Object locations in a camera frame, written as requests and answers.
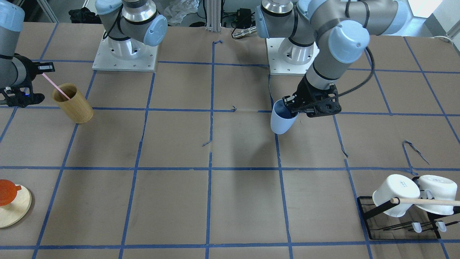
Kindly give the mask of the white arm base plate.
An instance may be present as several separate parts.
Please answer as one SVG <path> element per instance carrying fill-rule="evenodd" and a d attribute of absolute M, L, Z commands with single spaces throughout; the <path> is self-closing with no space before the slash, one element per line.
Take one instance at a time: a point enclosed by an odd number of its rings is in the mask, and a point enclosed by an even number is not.
<path fill-rule="evenodd" d="M 320 50 L 316 43 L 297 46 L 288 38 L 266 39 L 267 55 L 271 75 L 303 76 Z"/>
<path fill-rule="evenodd" d="M 107 72 L 154 72 L 158 46 L 148 46 L 135 39 L 115 41 L 102 38 L 92 69 Z"/>

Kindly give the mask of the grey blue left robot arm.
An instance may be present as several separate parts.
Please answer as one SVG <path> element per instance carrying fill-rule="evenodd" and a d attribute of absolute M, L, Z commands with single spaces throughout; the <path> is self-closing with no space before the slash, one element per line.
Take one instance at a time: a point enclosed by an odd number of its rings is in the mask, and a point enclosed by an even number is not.
<path fill-rule="evenodd" d="M 291 116 L 340 113 L 336 82 L 364 51 L 372 35 L 398 32 L 411 15 L 400 0 L 263 0 L 255 22 L 261 38 L 286 38 L 295 46 L 316 45 L 319 54 L 283 105 Z"/>

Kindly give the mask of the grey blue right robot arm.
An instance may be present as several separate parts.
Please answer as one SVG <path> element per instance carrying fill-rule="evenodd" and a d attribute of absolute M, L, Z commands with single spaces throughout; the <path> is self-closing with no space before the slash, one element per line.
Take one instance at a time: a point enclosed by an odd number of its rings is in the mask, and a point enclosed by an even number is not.
<path fill-rule="evenodd" d="M 32 81 L 37 75 L 54 72 L 52 62 L 34 62 L 15 52 L 23 29 L 25 12 L 6 0 L 0 2 L 0 90 L 2 105 L 25 108 L 45 99 L 34 93 Z"/>

